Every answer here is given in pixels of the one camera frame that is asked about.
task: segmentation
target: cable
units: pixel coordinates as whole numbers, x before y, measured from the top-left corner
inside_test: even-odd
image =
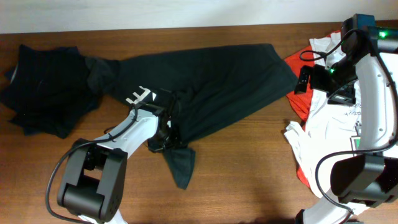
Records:
[[[57,173],[58,169],[60,168],[62,162],[69,157],[71,154],[73,154],[77,149],[81,148],[81,147],[85,147],[85,146],[90,146],[90,145],[94,145],[97,143],[104,143],[104,142],[108,142],[108,141],[112,141],[113,139],[118,138],[120,135],[122,135],[124,132],[126,132],[136,121],[137,121],[137,117],[138,117],[138,109],[137,106],[135,104],[131,104],[129,111],[131,111],[131,109],[134,108],[134,117],[131,120],[131,122],[123,129],[121,130],[119,133],[115,134],[114,136],[111,136],[107,139],[101,139],[101,140],[93,140],[93,141],[89,141],[83,144],[80,144],[78,146],[75,146],[71,149],[69,149],[62,157],[61,159],[58,161],[57,165],[55,166],[53,172],[51,173],[50,176],[50,180],[49,183],[47,184],[47,189],[45,191],[45,206],[47,207],[47,211],[49,211],[49,213],[54,216],[55,218],[59,218],[61,220],[65,220],[65,221],[70,221],[70,222],[74,222],[74,223],[83,223],[83,224],[92,224],[90,222],[86,222],[86,221],[82,221],[82,220],[77,220],[74,218],[68,218],[68,217],[64,217],[62,215],[59,215],[57,213],[55,213],[50,206],[50,190],[51,190],[51,185],[52,182],[54,180],[55,174]]]
[[[349,218],[351,218],[351,214],[349,213],[349,214],[347,214],[347,216],[343,219],[343,221],[341,221],[339,224],[344,224],[344,223],[346,223],[348,220],[349,220]]]
[[[369,37],[362,30],[353,29],[353,30],[347,32],[347,34],[342,38],[341,42],[335,48],[333,48],[330,52],[326,53],[326,56],[330,55],[334,50],[336,50],[341,45],[342,41],[344,41],[347,38],[346,36],[348,36],[348,34],[350,34],[352,32],[357,32],[357,33],[359,33],[361,35],[364,35],[365,38],[367,39],[367,41],[369,42],[369,46],[371,48],[372,53],[376,56],[377,61],[379,62],[383,72],[386,74],[386,77],[387,77],[388,82],[390,84],[389,86],[391,87],[392,95],[394,97],[394,104],[395,104],[395,107],[396,107],[396,111],[398,111],[398,93],[397,93],[397,87],[395,85],[395,82],[393,81],[392,76],[391,76],[390,72],[388,71],[388,68],[387,68],[386,64],[382,60],[382,58],[380,56],[380,53],[374,48],[374,46],[371,43]],[[354,211],[352,210],[352,208],[350,208],[350,207],[348,207],[346,205],[342,205],[342,204],[334,201],[333,199],[331,199],[322,190],[322,187],[321,187],[320,182],[319,182],[319,169],[320,169],[320,166],[321,166],[322,162],[324,162],[325,160],[327,160],[327,159],[329,159],[331,157],[334,157],[334,156],[341,156],[341,155],[347,155],[347,154],[352,154],[352,153],[355,153],[355,154],[374,154],[374,153],[384,152],[384,151],[389,150],[390,148],[394,147],[397,144],[397,142],[398,142],[398,134],[395,134],[394,138],[389,141],[389,144],[387,146],[385,146],[385,147],[380,148],[380,149],[358,150],[358,151],[354,151],[354,152],[353,151],[334,152],[334,153],[331,153],[331,154],[323,157],[321,160],[319,160],[319,162],[317,164],[317,167],[315,169],[315,181],[317,182],[317,187],[319,188],[319,191],[321,192],[321,194],[330,203],[332,203],[333,205],[335,205],[337,207],[346,209],[349,212],[348,216],[350,214],[354,215]]]
[[[314,51],[314,50],[304,50],[303,52],[300,53],[299,58],[300,58],[300,60],[302,60],[302,61],[304,61],[304,62],[314,62],[314,61],[317,61],[317,60],[326,58],[327,56],[331,55],[335,50],[337,50],[337,49],[343,44],[343,42],[344,42],[346,39],[348,39],[348,38],[350,37],[350,35],[351,35],[352,33],[354,33],[354,32],[356,32],[356,33],[358,33],[358,32],[362,33],[363,31],[360,30],[360,29],[352,29],[352,30],[348,31],[348,32],[344,35],[344,37],[340,40],[340,42],[339,42],[333,49],[331,49],[328,53],[317,52],[317,51]],[[305,53],[313,53],[313,54],[318,54],[318,55],[321,55],[321,56],[319,56],[319,57],[317,57],[317,58],[303,58],[303,54],[305,54]]]
[[[114,128],[116,128],[116,126],[108,127],[107,129],[104,130],[104,134],[108,134]]]

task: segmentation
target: fabric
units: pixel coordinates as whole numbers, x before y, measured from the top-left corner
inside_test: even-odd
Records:
[[[303,60],[300,60],[300,54],[304,50],[312,50],[312,48],[311,46],[308,46],[285,59],[286,64],[292,69],[294,75],[296,75],[297,78],[300,76],[300,70],[304,65],[314,66],[314,62],[304,62]],[[313,90],[310,89],[310,85],[307,85],[306,93],[295,95],[294,92],[291,92],[286,95],[293,110],[303,121],[306,121],[308,119],[308,114],[310,113],[312,93]]]
[[[164,90],[172,92],[177,106],[171,125],[178,128],[182,144],[243,119],[285,96],[297,83],[269,44],[183,50],[123,61],[87,58],[86,63],[92,91],[127,105],[126,98],[134,101],[142,94],[140,86],[158,96]],[[164,102],[156,97],[155,103]],[[164,156],[178,187],[186,188],[195,153],[178,149]]]
[[[0,101],[17,112],[10,121],[26,134],[45,132],[68,136],[77,121],[98,107],[98,96],[87,85],[89,70],[76,48],[36,51],[19,47],[11,84]]]
[[[306,185],[307,187],[311,187],[307,178],[305,178],[304,171],[303,169],[301,169],[301,167],[298,167],[297,169],[297,177],[304,185]]]
[[[10,70],[6,71],[4,76],[12,82],[13,77],[15,77],[17,67],[12,67]]]
[[[328,52],[339,41],[340,33],[337,33],[332,34],[330,38],[311,39],[310,43],[312,50]],[[338,49],[332,57],[340,60],[344,57],[344,53]],[[318,60],[316,63],[325,65],[324,60]],[[354,106],[328,105],[326,93],[314,90],[305,132],[296,122],[291,122],[286,128],[285,137],[292,146],[295,158],[312,192],[318,197],[322,196],[315,183],[315,168],[318,161],[332,152],[356,150],[355,142],[361,126],[361,95],[358,82],[354,87],[357,101]],[[320,183],[324,191],[330,188],[330,173],[333,164],[348,157],[351,156],[333,157],[322,164]]]

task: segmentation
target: wood grain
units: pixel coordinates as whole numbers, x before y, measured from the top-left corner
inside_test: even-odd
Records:
[[[398,27],[397,21],[380,25]],[[83,55],[124,59],[171,50],[233,44],[271,43],[284,58],[339,29],[339,23],[210,27],[196,29],[109,30],[46,34],[0,35],[0,71],[17,62],[19,44],[45,50],[78,46]],[[0,84],[7,85],[4,77]],[[127,108],[105,96],[100,109],[84,116],[62,140],[48,134],[23,136],[7,122],[13,112],[0,105],[0,220],[1,223],[66,223],[51,217],[44,205],[49,175],[62,154],[78,138],[94,139],[104,128],[120,123]],[[286,98],[191,143],[197,152],[187,190],[178,189],[160,154],[141,146],[129,159],[121,205],[129,223],[239,223],[262,217],[281,223],[318,199],[295,174],[295,160],[282,130],[299,121]],[[61,179],[51,193],[53,209]],[[398,223],[398,203],[370,209],[360,220]]]

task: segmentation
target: green led light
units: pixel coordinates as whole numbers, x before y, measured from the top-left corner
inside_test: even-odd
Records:
[[[386,38],[387,33],[385,33],[385,32],[379,32],[379,36],[380,36],[381,38]]]

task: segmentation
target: pile of clothes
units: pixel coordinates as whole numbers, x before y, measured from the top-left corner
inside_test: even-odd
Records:
[[[322,39],[310,39],[310,46],[303,50],[314,50],[317,52],[329,52],[340,42],[340,33],[335,32]],[[298,76],[304,65],[312,66],[314,62],[303,62],[299,59],[299,53],[287,58],[285,61],[292,67]],[[338,48],[332,55],[337,60],[345,56]],[[325,66],[324,60],[315,61],[316,64]],[[300,166],[297,171],[299,179],[317,197],[322,197],[315,182],[315,168],[318,161],[338,151],[357,150],[361,134],[361,93],[359,82],[354,84],[356,104],[328,105],[326,93],[309,89],[302,95],[289,93],[287,98],[292,108],[305,122],[301,127],[297,122],[291,121],[286,127],[285,137],[292,146],[295,158]],[[330,188],[330,173],[336,161],[352,157],[335,156],[326,160],[320,167],[320,183],[326,192]]]
[[[127,60],[85,57],[76,47],[37,51],[19,48],[0,102],[17,115],[26,134],[66,138],[76,122],[110,95],[129,105],[149,89],[154,104],[177,103],[171,126],[181,149],[164,151],[177,186],[186,189],[195,151],[188,143],[214,133],[290,93],[297,77],[270,44],[235,45],[143,55]]]

